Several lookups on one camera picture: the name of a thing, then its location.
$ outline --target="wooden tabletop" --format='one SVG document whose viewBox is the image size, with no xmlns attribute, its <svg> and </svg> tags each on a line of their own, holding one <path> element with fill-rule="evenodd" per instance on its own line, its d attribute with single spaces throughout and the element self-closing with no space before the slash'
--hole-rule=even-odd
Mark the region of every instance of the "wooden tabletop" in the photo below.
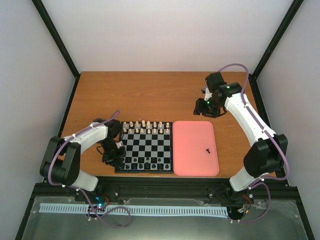
<svg viewBox="0 0 320 240">
<path fill-rule="evenodd" d="M 250 149 L 248 139 L 231 113 L 219 118 L 194 116 L 201 88 L 211 72 L 82 72 L 62 136 L 87 127 L 96 118 L 108 119 L 121 110 L 120 121 L 210 121 L 213 124 L 220 172 L 217 178 L 229 178 L 243 167 Z M 223 72 L 227 83 L 245 81 L 244 72 Z M 248 84 L 245 92 L 256 108 Z M 175 174 L 115 173 L 102 163 L 92 146 L 81 155 L 80 168 L 95 176 L 163 176 Z"/>
</svg>

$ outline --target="wire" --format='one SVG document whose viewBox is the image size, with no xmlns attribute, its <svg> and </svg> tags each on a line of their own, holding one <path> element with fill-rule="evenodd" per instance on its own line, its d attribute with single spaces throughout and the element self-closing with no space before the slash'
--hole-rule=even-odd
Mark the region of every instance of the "wire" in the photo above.
<svg viewBox="0 0 320 240">
<path fill-rule="evenodd" d="M 242 87 L 242 90 L 241 90 L 241 99 L 243 101 L 243 104 L 245 105 L 246 104 L 246 100 L 245 100 L 245 88 L 249 82 L 249 70 L 248 68 L 243 65 L 243 64 L 240 64 L 240 63 L 231 63 L 231 64 L 228 64 L 222 68 L 220 68 L 218 70 L 218 72 L 221 72 L 222 70 L 228 68 L 228 67 L 231 67 L 231 66 L 240 66 L 242 68 L 244 68 L 245 72 L 246 72 L 246 76 L 245 76 L 245 82 L 243 84 L 243 87 Z M 283 181 L 283 180 L 286 180 L 289 178 L 289 175 L 290 175 L 290 168 L 289 168 L 289 164 L 288 164 L 288 161 L 287 161 L 287 158 L 284 154 L 284 152 L 282 151 L 282 149 L 280 148 L 280 146 L 278 145 L 278 143 L 274 140 L 274 138 L 271 136 L 271 134 L 267 131 L 267 130 L 264 130 L 265 126 L 257 119 L 257 117 L 255 116 L 255 114 L 253 113 L 253 111 L 249 108 L 249 106 L 245 106 L 245 108 L 247 109 L 247 111 L 250 113 L 250 115 L 252 116 L 252 118 L 255 120 L 255 122 L 259 125 L 259 127 L 261 128 L 261 130 L 267 135 L 267 137 L 271 140 L 271 142 L 273 143 L 273 145 L 275 146 L 275 148 L 278 150 L 280 156 L 282 157 L 283 159 L 283 162 L 284 162 L 284 165 L 285 165 L 285 176 L 284 177 L 274 177 L 274 176 L 264 176 L 263 178 L 265 179 L 274 179 L 274 180 L 279 180 L 279 181 Z M 252 184 L 254 185 L 255 183 L 259 182 L 260 179 L 257 179 L 255 180 Z"/>
<path fill-rule="evenodd" d="M 266 192 L 268 194 L 268 206 L 266 207 L 266 210 L 264 211 L 264 213 L 262 213 L 260 216 L 254 218 L 254 219 L 251 219 L 251 220 L 245 220 L 245 221 L 238 221 L 239 223 L 243 223 L 243 224 L 247 224 L 247 223 L 252 223 L 252 222 L 255 222 L 259 219 L 262 219 L 270 210 L 270 206 L 271 206 L 271 196 L 270 196 L 270 191 L 269 191 L 269 188 L 268 186 L 264 183 L 264 182 L 258 182 L 257 184 L 253 185 L 251 187 L 251 189 L 254 189 L 256 188 L 257 186 L 259 185 L 263 185 L 266 189 Z"/>
<path fill-rule="evenodd" d="M 102 156 L 107 157 L 108 155 L 105 155 L 103 152 L 101 152 L 101 151 L 99 150 L 99 148 L 102 148 L 102 145 L 97 146 L 95 149 L 96 149 L 96 150 L 98 151 L 98 153 L 100 153 Z"/>
<path fill-rule="evenodd" d="M 51 185 L 53 185 L 53 186 L 60 186 L 60 185 L 62 185 L 61 183 L 55 183 L 55 182 L 53 182 L 51 175 L 52 175 L 52 169 L 53 169 L 53 167 L 54 167 L 54 164 L 55 164 L 56 160 L 58 159 L 58 156 L 59 156 L 59 154 L 61 153 L 61 151 L 63 150 L 63 148 L 64 148 L 71 140 L 76 139 L 77 136 L 79 136 L 80 134 L 82 134 L 82 133 L 84 133 L 84 132 L 86 132 L 86 131 L 88 131 L 88 130 L 90 130 L 90 129 L 95 129 L 95 128 L 97 128 L 97 127 L 100 127 L 100 126 L 102 126 L 102 125 L 104 125 L 104 124 L 112 121 L 113 119 L 115 119 L 115 118 L 120 114 L 120 112 L 121 112 L 120 110 L 117 110 L 117 111 L 115 111 L 115 112 L 111 115 L 111 117 L 110 117 L 108 120 L 105 120 L 105 121 L 103 121 L 103 122 L 101 122 L 101 123 L 98 123 L 98 124 L 95 124 L 95 125 L 89 125 L 89 126 L 87 126 L 86 128 L 82 129 L 81 131 L 78 131 L 77 133 L 73 134 L 73 135 L 70 136 L 68 139 L 65 139 L 65 140 L 64 140 L 64 143 L 59 147 L 59 149 L 56 151 L 55 155 L 53 156 L 52 162 L 51 162 L 50 167 L 49 167 L 49 171 L 48 171 L 48 181 L 49 181 L 49 183 L 50 183 Z M 128 210 L 126 207 L 124 207 L 124 206 L 114 207 L 114 208 L 110 209 L 109 211 L 107 211 L 105 214 L 103 214 L 103 215 L 100 216 L 100 215 L 96 212 L 96 210 L 95 210 L 94 206 L 92 205 L 92 203 L 91 203 L 91 201 L 90 201 L 87 193 L 85 192 L 85 190 L 83 190 L 83 189 L 81 189 L 81 188 L 76 188 L 76 187 L 74 187 L 74 186 L 69 186 L 69 187 L 70 187 L 70 188 L 73 188 L 73 189 L 77 189 L 77 190 L 79 190 L 80 192 L 83 193 L 84 197 L 86 198 L 87 202 L 89 203 L 89 205 L 90 205 L 90 207 L 91 207 L 91 211 L 90 211 L 90 212 L 93 212 L 93 213 L 96 215 L 96 217 L 97 217 L 103 224 L 105 224 L 105 225 L 107 225 L 108 227 L 113 228 L 113 229 L 124 228 L 125 226 L 127 226 L 127 225 L 129 224 L 129 222 L 130 222 L 130 220 L 131 220 L 131 215 L 130 215 L 129 210 Z M 125 210 L 125 211 L 128 213 L 128 220 L 127 220 L 127 222 L 126 222 L 125 224 L 120 225 L 120 226 L 111 225 L 111 224 L 105 222 L 105 221 L 102 219 L 104 216 L 108 215 L 109 213 L 111 213 L 111 212 L 113 212 L 113 211 L 115 211 L 115 210 L 117 210 L 117 209 L 123 209 L 123 210 Z"/>
<path fill-rule="evenodd" d="M 242 197 L 249 202 L 249 208 L 247 209 L 247 210 L 249 211 L 249 209 L 251 208 L 251 204 L 252 204 L 252 203 L 251 203 L 251 200 L 250 200 L 250 198 L 248 198 L 246 195 L 242 195 Z"/>
<path fill-rule="evenodd" d="M 59 154 L 61 153 L 62 149 L 73 139 L 76 139 L 77 136 L 79 136 L 80 134 L 90 130 L 90 129 L 95 129 L 97 127 L 100 127 L 110 121 L 112 121 L 113 119 L 115 119 L 119 114 L 120 114 L 120 110 L 117 110 L 115 111 L 111 117 L 108 119 L 108 120 L 105 120 L 101 123 L 98 123 L 96 125 L 89 125 L 87 126 L 86 128 L 82 129 L 81 131 L 78 131 L 77 133 L 73 134 L 72 136 L 70 136 L 70 138 L 68 139 L 65 139 L 64 143 L 59 147 L 59 149 L 56 151 L 55 155 L 53 156 L 53 159 L 52 159 L 52 162 L 50 164 L 50 167 L 49 167 L 49 171 L 48 171 L 48 181 L 51 185 L 54 185 L 54 186 L 60 186 L 61 184 L 60 183 L 55 183 L 52 181 L 52 178 L 51 178 L 51 175 L 52 175 L 52 169 L 54 168 L 54 165 L 55 165 L 55 162 L 56 160 L 58 159 L 58 156 Z"/>
<path fill-rule="evenodd" d="M 106 199 L 106 205 L 108 206 L 109 205 L 109 196 L 108 196 L 108 193 L 106 193 L 106 195 L 104 195 L 105 199 Z"/>
<path fill-rule="evenodd" d="M 121 228 L 124 228 L 125 226 L 127 226 L 127 225 L 130 223 L 130 221 L 131 221 L 131 214 L 130 214 L 130 211 L 129 211 L 126 207 L 124 207 L 124 206 L 114 207 L 114 208 L 110 209 L 109 211 L 107 211 L 106 213 L 104 213 L 103 215 L 100 216 L 100 215 L 96 212 L 96 209 L 95 209 L 94 206 L 92 205 L 92 203 L 91 203 L 91 201 L 90 201 L 87 193 L 85 192 L 85 190 L 83 190 L 83 189 L 80 188 L 79 191 L 81 191 L 81 192 L 83 193 L 84 197 L 86 198 L 87 202 L 89 203 L 89 206 L 91 207 L 91 211 L 90 211 L 90 212 L 93 212 L 93 213 L 96 215 L 96 217 L 97 217 L 103 224 L 105 224 L 105 225 L 107 225 L 108 227 L 113 228 L 113 229 L 121 229 Z M 111 224 L 105 222 L 105 221 L 102 219 L 103 217 L 105 217 L 106 215 L 108 215 L 109 213 L 111 213 L 111 212 L 113 212 L 113 211 L 115 211 L 115 210 L 117 210 L 117 209 L 123 209 L 123 210 L 125 210 L 125 211 L 128 213 L 128 220 L 126 221 L 125 224 L 120 225 L 120 226 L 111 225 Z"/>
</svg>

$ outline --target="pink tray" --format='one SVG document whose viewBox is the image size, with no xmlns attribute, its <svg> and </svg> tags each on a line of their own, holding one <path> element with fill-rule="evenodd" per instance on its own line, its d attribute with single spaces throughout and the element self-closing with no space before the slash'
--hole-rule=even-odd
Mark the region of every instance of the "pink tray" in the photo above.
<svg viewBox="0 0 320 240">
<path fill-rule="evenodd" d="M 215 133 L 211 122 L 173 123 L 173 171 L 178 176 L 185 177 L 214 177 L 219 173 Z"/>
</svg>

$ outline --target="chessboard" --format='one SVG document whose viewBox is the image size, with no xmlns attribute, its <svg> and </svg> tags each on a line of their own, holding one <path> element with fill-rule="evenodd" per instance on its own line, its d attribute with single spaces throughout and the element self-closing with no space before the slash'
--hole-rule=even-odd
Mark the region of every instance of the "chessboard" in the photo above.
<svg viewBox="0 0 320 240">
<path fill-rule="evenodd" d="M 172 122 L 122 122 L 123 169 L 117 173 L 173 173 Z"/>
</svg>

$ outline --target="checkered pattern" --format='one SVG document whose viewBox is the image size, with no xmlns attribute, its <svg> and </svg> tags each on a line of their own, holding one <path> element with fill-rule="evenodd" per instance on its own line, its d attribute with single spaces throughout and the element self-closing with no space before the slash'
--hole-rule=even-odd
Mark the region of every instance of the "checkered pattern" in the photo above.
<svg viewBox="0 0 320 240">
<path fill-rule="evenodd" d="M 133 127 L 127 122 L 127 131 L 122 132 L 121 140 L 125 146 L 124 169 L 121 172 L 173 172 L 172 161 L 172 123 L 170 122 L 169 133 L 166 132 L 166 122 L 159 127 L 157 123 L 156 133 L 154 133 L 153 122 L 150 124 L 151 133 L 148 134 L 147 123 L 142 127 L 142 123 Z"/>
</svg>

